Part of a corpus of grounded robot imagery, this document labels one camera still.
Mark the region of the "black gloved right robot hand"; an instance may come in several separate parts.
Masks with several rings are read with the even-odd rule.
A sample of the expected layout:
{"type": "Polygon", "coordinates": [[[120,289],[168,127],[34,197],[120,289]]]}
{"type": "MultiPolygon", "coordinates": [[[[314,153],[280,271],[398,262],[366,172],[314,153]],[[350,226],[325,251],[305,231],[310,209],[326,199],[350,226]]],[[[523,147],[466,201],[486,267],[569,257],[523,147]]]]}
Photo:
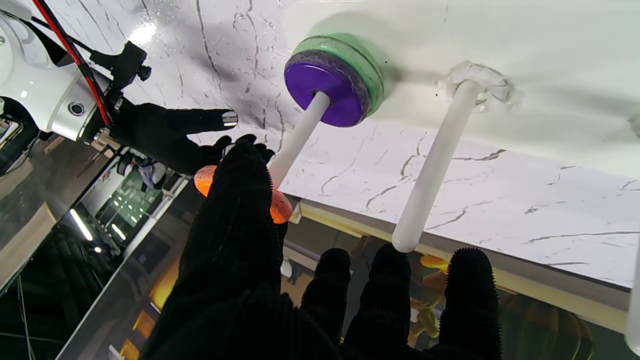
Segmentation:
{"type": "Polygon", "coordinates": [[[109,136],[122,146],[140,152],[176,173],[193,176],[201,168],[217,166],[230,136],[214,145],[198,145],[188,138],[206,132],[225,132],[239,122],[232,109],[167,109],[145,103],[122,105],[109,136]]]}

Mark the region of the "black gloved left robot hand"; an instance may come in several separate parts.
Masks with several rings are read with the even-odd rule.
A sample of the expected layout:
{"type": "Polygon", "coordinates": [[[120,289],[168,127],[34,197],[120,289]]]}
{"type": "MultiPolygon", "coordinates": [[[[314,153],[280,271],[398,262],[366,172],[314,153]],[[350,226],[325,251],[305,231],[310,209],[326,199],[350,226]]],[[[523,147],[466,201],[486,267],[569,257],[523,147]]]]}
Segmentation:
{"type": "Polygon", "coordinates": [[[410,262],[391,243],[377,249],[347,330],[351,257],[343,249],[320,256],[294,305],[281,290],[287,226],[270,214],[272,155],[244,136],[222,157],[140,359],[502,359],[493,268],[478,248],[450,258],[439,339],[427,350],[409,346],[410,262]]]}

